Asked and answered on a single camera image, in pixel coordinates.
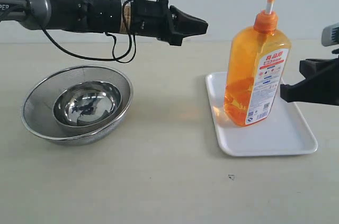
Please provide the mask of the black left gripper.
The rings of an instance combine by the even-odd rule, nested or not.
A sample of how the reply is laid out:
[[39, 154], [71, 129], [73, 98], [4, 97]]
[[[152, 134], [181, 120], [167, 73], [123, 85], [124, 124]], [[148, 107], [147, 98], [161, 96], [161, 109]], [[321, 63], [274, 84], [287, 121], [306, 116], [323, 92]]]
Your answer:
[[181, 46], [183, 39], [206, 34], [208, 22], [184, 13], [168, 0], [144, 1], [140, 7], [133, 0], [123, 1], [123, 33], [152, 37], [171, 46]]

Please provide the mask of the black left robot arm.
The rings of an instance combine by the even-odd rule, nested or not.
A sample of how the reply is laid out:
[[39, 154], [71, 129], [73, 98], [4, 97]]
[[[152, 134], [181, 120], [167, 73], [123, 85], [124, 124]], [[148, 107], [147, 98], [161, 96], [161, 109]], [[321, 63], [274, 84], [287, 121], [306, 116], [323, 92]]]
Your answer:
[[1, 0], [1, 13], [29, 30], [118, 33], [156, 38], [180, 46], [186, 37], [206, 34], [208, 23], [168, 0]]

